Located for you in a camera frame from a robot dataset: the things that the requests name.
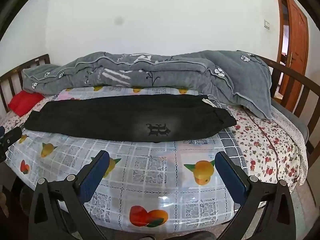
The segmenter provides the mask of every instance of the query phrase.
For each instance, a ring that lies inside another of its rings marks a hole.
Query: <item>doorway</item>
[[[277,62],[304,75],[308,60],[309,33],[307,17],[294,0],[278,0],[280,36]],[[281,74],[279,93],[284,95],[289,77]],[[284,105],[293,111],[297,103],[301,83],[294,81],[290,97]]]

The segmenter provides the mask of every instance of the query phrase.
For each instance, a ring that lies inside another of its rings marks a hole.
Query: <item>gray cushion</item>
[[[276,108],[279,112],[281,112],[286,118],[288,118],[295,126],[299,129],[299,131],[303,135],[304,142],[306,143],[309,138],[309,129],[304,124],[302,120],[296,117],[293,113],[291,113],[288,109],[285,109],[279,103],[271,99],[271,105]]]

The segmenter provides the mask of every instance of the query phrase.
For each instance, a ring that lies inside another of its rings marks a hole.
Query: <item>brown seam line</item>
[[[245,108],[243,108],[243,109],[244,109],[244,112],[247,114],[247,116],[251,119],[251,121],[260,129],[260,131],[262,132],[263,136],[264,136],[265,138],[267,138],[267,140],[269,141],[269,143],[270,143],[273,151],[275,152],[275,154],[276,154],[276,168],[277,168],[276,178],[277,178],[277,181],[279,181],[279,179],[278,179],[278,161],[279,161],[279,157],[278,157],[278,154],[277,154],[277,152],[276,152],[276,149],[275,149],[275,147],[273,146],[273,144],[271,143],[271,141],[270,141],[270,139],[268,138],[268,136],[266,135],[266,133],[265,133],[265,132],[261,129],[261,127],[251,118],[251,116],[247,113],[247,111],[245,110]]]

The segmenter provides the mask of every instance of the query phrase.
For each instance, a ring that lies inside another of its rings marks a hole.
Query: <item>silver bolt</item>
[[[257,182],[259,179],[256,176],[249,177],[252,182]]]
[[[283,180],[283,179],[280,180],[280,184],[281,184],[282,186],[287,186],[287,183],[286,183],[285,180]]]
[[[41,179],[39,179],[38,180],[38,183],[41,185],[41,184],[44,184],[44,182],[45,182],[45,179],[44,178],[41,178]]]
[[[75,175],[70,174],[70,175],[68,175],[68,177],[67,177],[67,181],[73,181],[75,178],[76,178]]]

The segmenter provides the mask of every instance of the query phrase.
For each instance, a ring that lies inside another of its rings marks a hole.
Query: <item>fruit print tablecloth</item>
[[[64,90],[55,100],[157,93],[197,94],[174,88],[91,87]],[[109,152],[110,166],[84,206],[101,226],[175,232],[220,224],[234,215],[234,202],[214,167],[215,154],[225,151],[247,172],[229,129],[211,138],[163,143],[103,141],[23,130],[21,140],[8,151],[7,164],[34,189],[41,177],[53,181],[78,173],[100,150]]]

